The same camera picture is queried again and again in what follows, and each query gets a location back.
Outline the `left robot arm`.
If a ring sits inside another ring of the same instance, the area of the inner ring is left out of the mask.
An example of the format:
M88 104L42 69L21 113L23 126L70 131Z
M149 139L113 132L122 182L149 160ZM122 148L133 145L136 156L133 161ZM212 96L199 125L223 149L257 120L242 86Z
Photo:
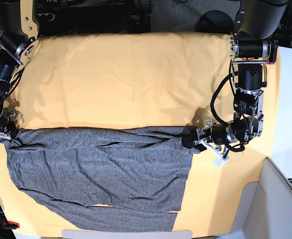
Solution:
M272 36L285 13L287 0L243 0L230 34L229 73L212 95L210 109L217 123L208 120L182 138L185 148L211 149L221 161L229 152L242 152L263 131L263 88L267 86L267 65L277 59L278 41ZM233 120L226 122L214 103L229 82L233 93Z

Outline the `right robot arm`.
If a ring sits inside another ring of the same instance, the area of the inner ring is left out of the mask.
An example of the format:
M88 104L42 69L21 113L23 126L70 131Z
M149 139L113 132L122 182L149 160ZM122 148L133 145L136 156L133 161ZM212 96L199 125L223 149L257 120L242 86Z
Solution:
M12 142L18 128L4 102L18 86L38 46L35 0L0 0L0 138Z

